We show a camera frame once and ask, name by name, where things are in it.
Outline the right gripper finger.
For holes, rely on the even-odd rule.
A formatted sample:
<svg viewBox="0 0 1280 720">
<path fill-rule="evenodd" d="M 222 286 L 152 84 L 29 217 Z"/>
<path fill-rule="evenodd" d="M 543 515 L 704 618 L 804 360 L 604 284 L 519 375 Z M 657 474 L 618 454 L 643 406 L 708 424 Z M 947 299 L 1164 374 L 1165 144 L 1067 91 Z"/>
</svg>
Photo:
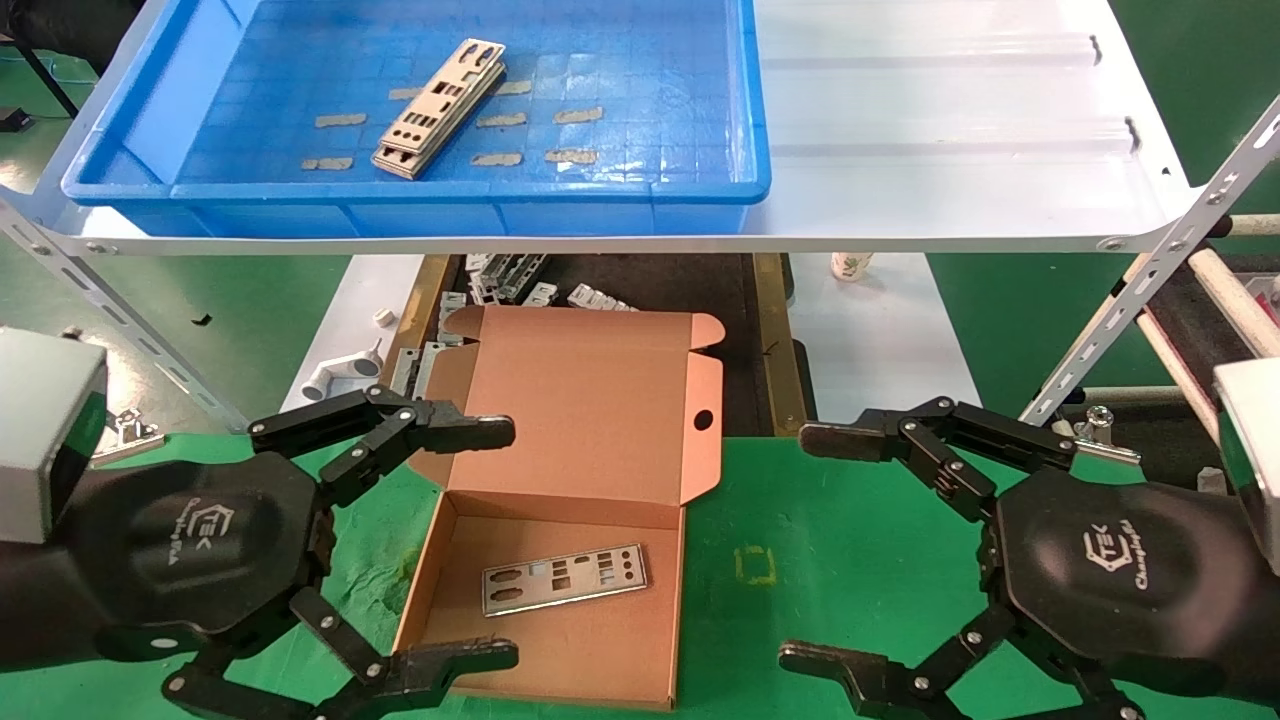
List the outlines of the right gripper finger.
<svg viewBox="0 0 1280 720">
<path fill-rule="evenodd" d="M 1076 452 L 1051 429 L 945 396 L 906 411 L 868 409 L 852 424 L 809 421 L 797 441 L 814 457 L 900 462 L 970 523 L 992 519 L 997 489 L 961 452 L 1027 473 L 1066 471 Z"/>
</svg>

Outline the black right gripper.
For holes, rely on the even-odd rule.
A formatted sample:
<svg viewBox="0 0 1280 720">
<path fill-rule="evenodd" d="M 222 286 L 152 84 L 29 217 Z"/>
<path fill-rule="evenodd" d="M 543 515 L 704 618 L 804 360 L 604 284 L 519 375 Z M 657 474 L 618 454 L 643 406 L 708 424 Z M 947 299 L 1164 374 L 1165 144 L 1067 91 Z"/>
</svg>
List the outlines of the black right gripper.
<svg viewBox="0 0 1280 720">
<path fill-rule="evenodd" d="M 1277 575 L 1233 497 L 1046 468 L 997 497 L 986 546 L 997 605 L 919 666 L 801 641 L 782 643 L 780 666 L 837 683 L 864 719 L 968 719 L 948 692 L 1009 638 L 1080 696 L 1021 719 L 1144 719 L 1110 678 L 1277 703 Z"/>
</svg>

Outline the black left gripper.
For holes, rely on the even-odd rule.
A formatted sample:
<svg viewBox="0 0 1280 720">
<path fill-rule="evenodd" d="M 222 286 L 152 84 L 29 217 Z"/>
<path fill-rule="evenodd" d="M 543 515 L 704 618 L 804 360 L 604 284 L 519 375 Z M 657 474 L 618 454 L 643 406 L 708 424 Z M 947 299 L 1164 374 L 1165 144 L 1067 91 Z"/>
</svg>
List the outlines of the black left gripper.
<svg viewBox="0 0 1280 720">
<path fill-rule="evenodd" d="M 259 455 L 238 462 L 88 471 L 47 542 L 4 543 L 3 670 L 148 662 L 210 644 L 163 687 L 196 717 L 381 719 L 440 706 L 458 676 L 518 664 L 518 646 L 495 637 L 380 656 L 314 589 L 337 542 L 328 503 L 352 505 L 417 452 L 508 447 L 509 416 L 369 386 L 252 421 L 250 438 Z M 317 483 L 287 459 L 343 442 Z M 315 705 L 225 678 L 234 656 L 265 650 L 294 620 L 347 667 L 334 696 Z"/>
</svg>

